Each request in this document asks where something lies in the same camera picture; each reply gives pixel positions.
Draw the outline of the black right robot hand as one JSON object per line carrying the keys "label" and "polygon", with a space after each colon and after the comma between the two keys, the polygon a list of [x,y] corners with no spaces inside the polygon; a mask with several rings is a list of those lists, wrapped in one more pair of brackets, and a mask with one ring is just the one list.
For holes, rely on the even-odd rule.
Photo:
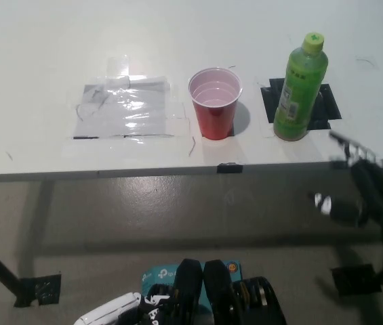
{"label": "black right robot hand", "polygon": [[343,149],[345,160],[336,161],[334,166],[350,171],[360,195],[358,202],[349,202],[318,192],[311,192],[308,198],[318,212],[341,225],[361,228],[372,220],[380,226],[383,242],[383,163],[369,148],[335,131],[330,138]]}

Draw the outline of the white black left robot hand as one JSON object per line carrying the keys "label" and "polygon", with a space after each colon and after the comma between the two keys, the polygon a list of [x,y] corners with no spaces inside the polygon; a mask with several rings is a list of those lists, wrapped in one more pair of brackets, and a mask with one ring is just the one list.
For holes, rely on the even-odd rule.
{"label": "white black left robot hand", "polygon": [[169,295],[143,296],[129,292],[80,316],[74,325],[160,324],[171,302]]}

